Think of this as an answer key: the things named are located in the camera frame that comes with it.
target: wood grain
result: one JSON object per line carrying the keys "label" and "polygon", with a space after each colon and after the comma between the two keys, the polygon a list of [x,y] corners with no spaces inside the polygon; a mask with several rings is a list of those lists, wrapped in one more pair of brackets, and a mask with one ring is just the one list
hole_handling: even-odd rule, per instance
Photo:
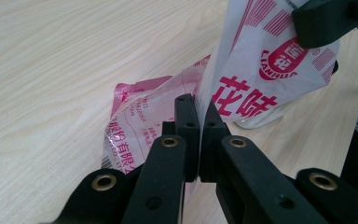
{"label": "wood grain", "polygon": [[[212,52],[226,1],[0,0],[0,223],[54,220],[101,164],[118,82],[174,75]],[[342,41],[340,72],[285,116],[235,134],[286,174],[336,174],[358,115],[358,31]],[[213,185],[198,184],[185,223],[224,223]]]}

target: metal ring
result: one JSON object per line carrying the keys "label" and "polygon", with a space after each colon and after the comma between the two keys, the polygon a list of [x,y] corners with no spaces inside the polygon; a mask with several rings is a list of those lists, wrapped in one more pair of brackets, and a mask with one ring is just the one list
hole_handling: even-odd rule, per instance
{"label": "metal ring", "polygon": [[246,147],[247,145],[246,141],[240,138],[231,138],[228,142],[234,147]]}
{"label": "metal ring", "polygon": [[179,144],[179,142],[176,138],[166,137],[161,140],[161,144],[164,147],[176,147]]}
{"label": "metal ring", "polygon": [[326,190],[337,189],[336,181],[334,181],[332,178],[328,177],[327,175],[323,175],[320,173],[311,173],[310,182],[321,189],[326,189]]}
{"label": "metal ring", "polygon": [[[101,180],[108,180],[109,182],[106,184],[102,184]],[[97,175],[95,179],[92,181],[92,187],[97,191],[105,191],[111,189],[117,183],[117,179],[114,175],[105,174],[105,175]]]}

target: wooden table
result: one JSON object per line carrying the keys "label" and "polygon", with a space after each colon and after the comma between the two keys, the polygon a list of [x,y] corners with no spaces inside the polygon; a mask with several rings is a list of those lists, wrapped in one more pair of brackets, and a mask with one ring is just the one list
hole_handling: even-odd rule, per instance
{"label": "wooden table", "polygon": [[[101,165],[114,87],[175,75],[218,44],[226,1],[0,1],[0,223],[54,220]],[[251,138],[290,176],[339,175],[358,116],[358,30],[341,41],[327,88]],[[224,223],[198,184],[185,223]]]}

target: red logo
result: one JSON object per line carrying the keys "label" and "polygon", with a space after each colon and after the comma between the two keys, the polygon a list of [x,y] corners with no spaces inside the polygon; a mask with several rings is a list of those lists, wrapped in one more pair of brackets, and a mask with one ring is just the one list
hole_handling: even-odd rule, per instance
{"label": "red logo", "polygon": [[265,80],[295,76],[297,72],[294,70],[303,61],[307,53],[307,49],[299,46],[296,37],[284,42],[271,54],[268,50],[263,50],[259,74]]}

